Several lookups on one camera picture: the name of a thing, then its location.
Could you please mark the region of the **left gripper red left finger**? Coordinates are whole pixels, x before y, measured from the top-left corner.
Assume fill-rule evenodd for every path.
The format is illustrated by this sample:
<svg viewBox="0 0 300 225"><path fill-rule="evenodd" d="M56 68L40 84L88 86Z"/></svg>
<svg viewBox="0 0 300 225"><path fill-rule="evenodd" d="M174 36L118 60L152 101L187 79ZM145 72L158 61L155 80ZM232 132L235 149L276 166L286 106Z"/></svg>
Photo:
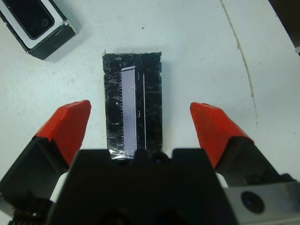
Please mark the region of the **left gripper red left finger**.
<svg viewBox="0 0 300 225"><path fill-rule="evenodd" d="M90 111L88 100L61 106L37 131L0 181L1 211L30 211L50 199L82 146Z"/></svg>

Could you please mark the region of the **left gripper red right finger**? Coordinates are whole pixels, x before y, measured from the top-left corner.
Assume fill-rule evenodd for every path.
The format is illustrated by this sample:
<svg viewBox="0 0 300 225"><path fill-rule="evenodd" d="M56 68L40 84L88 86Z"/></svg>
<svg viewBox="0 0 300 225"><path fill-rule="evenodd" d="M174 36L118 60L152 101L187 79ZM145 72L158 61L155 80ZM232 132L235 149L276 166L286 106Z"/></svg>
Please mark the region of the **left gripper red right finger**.
<svg viewBox="0 0 300 225"><path fill-rule="evenodd" d="M283 181L254 141L222 109L193 102L190 112L201 148L227 185L264 185Z"/></svg>

